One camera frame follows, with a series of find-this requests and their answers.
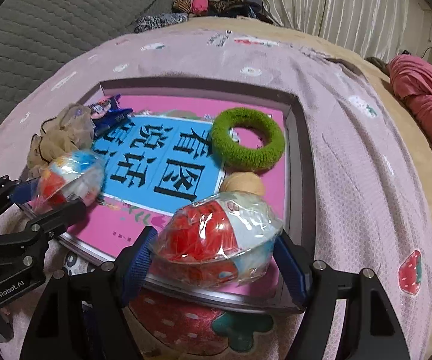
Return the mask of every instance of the snack package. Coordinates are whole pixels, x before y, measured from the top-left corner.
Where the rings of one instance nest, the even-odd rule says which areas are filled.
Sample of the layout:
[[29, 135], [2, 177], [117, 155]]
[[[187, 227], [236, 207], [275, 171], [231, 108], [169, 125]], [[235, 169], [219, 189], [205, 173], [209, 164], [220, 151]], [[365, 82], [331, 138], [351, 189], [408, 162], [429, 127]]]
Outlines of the snack package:
[[94, 136], [101, 137], [117, 125], [127, 121], [127, 117], [132, 113], [132, 108], [119, 108], [119, 98], [117, 94], [108, 99], [101, 100], [89, 105], [91, 120], [94, 123]]
[[210, 288], [266, 274], [282, 222], [258, 195], [222, 192], [176, 211], [153, 245], [154, 273]]
[[103, 180], [104, 161], [94, 152], [78, 150], [63, 155], [42, 172], [32, 209], [41, 214], [78, 197], [89, 206]]

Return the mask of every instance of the green hair tie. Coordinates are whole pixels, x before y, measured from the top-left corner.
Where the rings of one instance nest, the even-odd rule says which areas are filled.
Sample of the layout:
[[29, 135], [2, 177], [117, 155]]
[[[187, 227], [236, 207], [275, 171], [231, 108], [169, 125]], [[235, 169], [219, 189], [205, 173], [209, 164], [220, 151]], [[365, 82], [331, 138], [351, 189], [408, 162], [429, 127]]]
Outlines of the green hair tie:
[[[261, 132], [267, 144], [261, 149], [250, 149], [234, 142], [229, 131], [234, 127], [249, 127]], [[261, 111], [231, 108], [222, 111], [211, 130], [213, 148], [228, 165], [245, 171], [272, 168], [284, 153], [285, 140], [277, 123]]]

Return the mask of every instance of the strawberry pattern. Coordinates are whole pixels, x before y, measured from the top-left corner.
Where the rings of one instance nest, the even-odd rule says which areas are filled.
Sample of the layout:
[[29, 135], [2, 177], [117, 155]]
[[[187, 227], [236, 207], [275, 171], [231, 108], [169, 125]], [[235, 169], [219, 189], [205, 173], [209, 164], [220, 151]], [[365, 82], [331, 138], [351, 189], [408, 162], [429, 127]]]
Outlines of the strawberry pattern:
[[166, 297], [146, 289], [129, 307], [141, 325], [162, 344], [181, 353], [213, 356], [227, 347], [227, 338], [211, 328], [223, 311]]
[[410, 295], [417, 295], [421, 287], [421, 252], [414, 250], [401, 264], [398, 271], [399, 288]]

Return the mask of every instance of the gray quilted fabric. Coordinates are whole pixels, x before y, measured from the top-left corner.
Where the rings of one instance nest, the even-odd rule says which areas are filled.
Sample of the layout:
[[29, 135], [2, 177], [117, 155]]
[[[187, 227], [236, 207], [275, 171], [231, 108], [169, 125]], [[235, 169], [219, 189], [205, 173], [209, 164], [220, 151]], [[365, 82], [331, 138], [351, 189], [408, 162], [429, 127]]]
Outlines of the gray quilted fabric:
[[171, 0], [5, 0], [0, 6], [0, 123], [71, 59], [133, 32]]

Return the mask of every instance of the beige sheet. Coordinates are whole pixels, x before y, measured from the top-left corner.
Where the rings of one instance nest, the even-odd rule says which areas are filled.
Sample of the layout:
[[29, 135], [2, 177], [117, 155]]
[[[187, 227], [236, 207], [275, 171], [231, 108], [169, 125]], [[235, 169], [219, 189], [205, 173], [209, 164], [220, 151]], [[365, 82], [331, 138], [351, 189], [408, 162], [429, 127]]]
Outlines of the beige sheet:
[[[388, 76], [378, 68], [366, 62], [358, 54], [342, 47], [338, 47], [328, 41], [307, 35], [303, 32], [278, 28], [258, 20], [250, 19], [224, 19], [219, 17], [198, 17], [187, 23], [179, 24], [185, 28], [203, 28], [214, 30], [231, 30], [246, 35], [257, 36], [265, 39], [292, 42], [312, 47], [334, 57], [349, 61], [358, 66], [366, 75], [369, 82], [380, 96], [393, 121], [397, 125], [401, 136], [406, 143], [414, 165], [421, 179], [422, 187], [428, 200], [432, 217], [432, 148], [425, 135], [413, 119], [411, 114], [392, 95]], [[427, 357], [432, 354], [432, 332], [427, 350]]]

